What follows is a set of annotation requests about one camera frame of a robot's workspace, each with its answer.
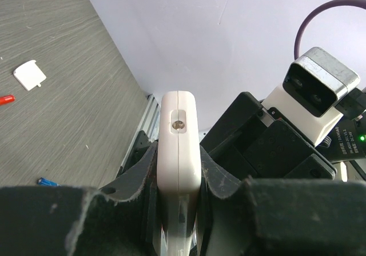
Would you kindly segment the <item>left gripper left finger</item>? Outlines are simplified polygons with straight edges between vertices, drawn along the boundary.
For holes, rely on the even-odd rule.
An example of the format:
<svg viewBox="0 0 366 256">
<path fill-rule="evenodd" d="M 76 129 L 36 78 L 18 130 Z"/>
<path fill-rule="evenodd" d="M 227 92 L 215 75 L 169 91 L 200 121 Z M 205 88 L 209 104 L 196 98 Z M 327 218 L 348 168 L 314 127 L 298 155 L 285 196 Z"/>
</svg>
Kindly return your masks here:
<svg viewBox="0 0 366 256">
<path fill-rule="evenodd" d="M 100 189 L 1 188 L 2 255 L 158 255 L 157 143 Z"/>
</svg>

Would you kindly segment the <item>blue battery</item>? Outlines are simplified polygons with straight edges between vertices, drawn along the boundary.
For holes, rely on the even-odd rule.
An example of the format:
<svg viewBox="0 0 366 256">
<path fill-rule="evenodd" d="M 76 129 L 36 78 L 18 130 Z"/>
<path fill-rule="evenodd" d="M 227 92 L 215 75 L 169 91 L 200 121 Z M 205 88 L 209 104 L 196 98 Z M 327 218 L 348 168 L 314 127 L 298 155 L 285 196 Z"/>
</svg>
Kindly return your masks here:
<svg viewBox="0 0 366 256">
<path fill-rule="evenodd" d="M 43 177 L 38 178 L 36 183 L 41 186 L 56 186 L 56 187 L 59 186 L 59 184 L 57 184 L 51 180 L 48 180 L 46 178 L 43 178 Z"/>
</svg>

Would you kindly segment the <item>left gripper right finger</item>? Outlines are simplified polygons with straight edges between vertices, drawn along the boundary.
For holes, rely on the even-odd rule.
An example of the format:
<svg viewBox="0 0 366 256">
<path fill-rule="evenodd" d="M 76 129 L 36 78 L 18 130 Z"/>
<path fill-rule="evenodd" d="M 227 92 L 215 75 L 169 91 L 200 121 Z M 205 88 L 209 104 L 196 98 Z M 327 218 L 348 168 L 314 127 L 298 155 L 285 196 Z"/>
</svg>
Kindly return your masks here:
<svg viewBox="0 0 366 256">
<path fill-rule="evenodd" d="M 199 255 L 364 255 L 365 183 L 239 180 L 201 152 Z"/>
</svg>

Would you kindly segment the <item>white battery cover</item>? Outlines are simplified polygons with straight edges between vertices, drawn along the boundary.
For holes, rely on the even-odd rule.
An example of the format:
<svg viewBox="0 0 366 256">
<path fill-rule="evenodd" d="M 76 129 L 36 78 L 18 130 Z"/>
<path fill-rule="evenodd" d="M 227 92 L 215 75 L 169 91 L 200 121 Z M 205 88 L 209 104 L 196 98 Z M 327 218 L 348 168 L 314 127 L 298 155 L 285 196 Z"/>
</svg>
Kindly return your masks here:
<svg viewBox="0 0 366 256">
<path fill-rule="evenodd" d="M 46 80 L 46 75 L 36 64 L 36 60 L 30 60 L 18 66 L 13 71 L 13 76 L 27 90 L 41 87 L 41 83 Z"/>
</svg>

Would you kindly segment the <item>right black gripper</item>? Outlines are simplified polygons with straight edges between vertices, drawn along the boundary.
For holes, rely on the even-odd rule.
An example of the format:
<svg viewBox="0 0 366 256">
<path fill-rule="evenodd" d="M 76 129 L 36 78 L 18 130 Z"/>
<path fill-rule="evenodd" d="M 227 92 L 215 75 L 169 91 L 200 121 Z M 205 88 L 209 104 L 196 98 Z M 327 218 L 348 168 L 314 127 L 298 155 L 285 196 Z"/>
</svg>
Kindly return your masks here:
<svg viewBox="0 0 366 256">
<path fill-rule="evenodd" d="M 291 124 L 240 93 L 201 141 L 209 156 L 238 179 L 334 179 L 337 171 Z"/>
</svg>

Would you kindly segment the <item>white remote control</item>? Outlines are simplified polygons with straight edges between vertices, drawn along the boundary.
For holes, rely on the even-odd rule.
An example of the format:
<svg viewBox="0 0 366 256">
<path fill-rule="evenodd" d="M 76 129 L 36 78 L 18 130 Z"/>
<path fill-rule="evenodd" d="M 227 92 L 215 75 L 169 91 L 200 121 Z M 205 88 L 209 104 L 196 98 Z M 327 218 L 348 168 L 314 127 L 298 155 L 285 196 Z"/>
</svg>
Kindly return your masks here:
<svg viewBox="0 0 366 256">
<path fill-rule="evenodd" d="M 170 91 L 161 102 L 157 186 L 168 255 L 189 255 L 201 187 L 196 100 Z"/>
</svg>

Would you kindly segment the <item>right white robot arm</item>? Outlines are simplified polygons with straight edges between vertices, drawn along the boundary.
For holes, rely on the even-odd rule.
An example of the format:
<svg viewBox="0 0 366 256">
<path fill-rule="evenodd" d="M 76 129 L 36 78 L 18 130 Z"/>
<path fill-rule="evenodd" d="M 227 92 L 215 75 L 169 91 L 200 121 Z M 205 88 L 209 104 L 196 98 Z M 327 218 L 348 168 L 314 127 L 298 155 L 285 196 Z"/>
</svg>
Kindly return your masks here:
<svg viewBox="0 0 366 256">
<path fill-rule="evenodd" d="M 365 119 L 342 118 L 315 146 L 275 98 L 274 104 L 242 92 L 201 141 L 209 156 L 242 180 L 252 178 L 335 179 L 336 163 L 365 159 Z"/>
</svg>

